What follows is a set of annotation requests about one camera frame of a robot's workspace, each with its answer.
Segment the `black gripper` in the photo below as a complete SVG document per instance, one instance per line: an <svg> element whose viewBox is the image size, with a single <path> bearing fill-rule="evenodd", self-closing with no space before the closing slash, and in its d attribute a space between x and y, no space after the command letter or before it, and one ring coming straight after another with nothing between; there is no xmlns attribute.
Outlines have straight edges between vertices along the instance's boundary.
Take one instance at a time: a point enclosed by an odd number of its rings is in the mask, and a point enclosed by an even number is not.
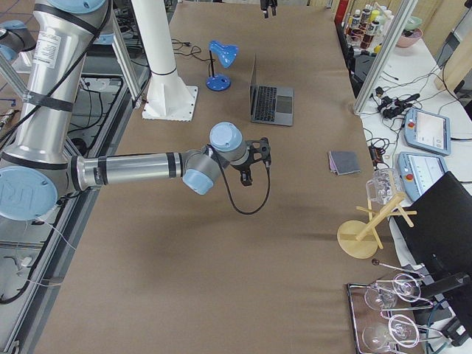
<svg viewBox="0 0 472 354"><path fill-rule="evenodd" d="M240 183L243 186L246 186L246 182L248 186L251 186L253 184L250 166L250 164L240 164L233 166L233 168L240 173Z"/></svg>
<svg viewBox="0 0 472 354"><path fill-rule="evenodd" d="M263 10L264 18L268 18L268 8L276 9L276 0L260 0L260 9Z"/></svg>

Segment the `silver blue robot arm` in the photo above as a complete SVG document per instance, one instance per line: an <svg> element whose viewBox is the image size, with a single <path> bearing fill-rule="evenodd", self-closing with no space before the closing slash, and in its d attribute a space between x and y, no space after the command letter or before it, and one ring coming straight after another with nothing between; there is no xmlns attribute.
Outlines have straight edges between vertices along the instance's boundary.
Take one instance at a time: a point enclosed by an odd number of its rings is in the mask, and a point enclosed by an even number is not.
<svg viewBox="0 0 472 354"><path fill-rule="evenodd" d="M199 150L86 159L63 148L86 53L111 20L111 1L37 1L40 32L15 140L1 153L1 215L30 221L60 197L107 184L182 178L207 193L227 166L245 170L254 142L230 122L215 125Z"/></svg>

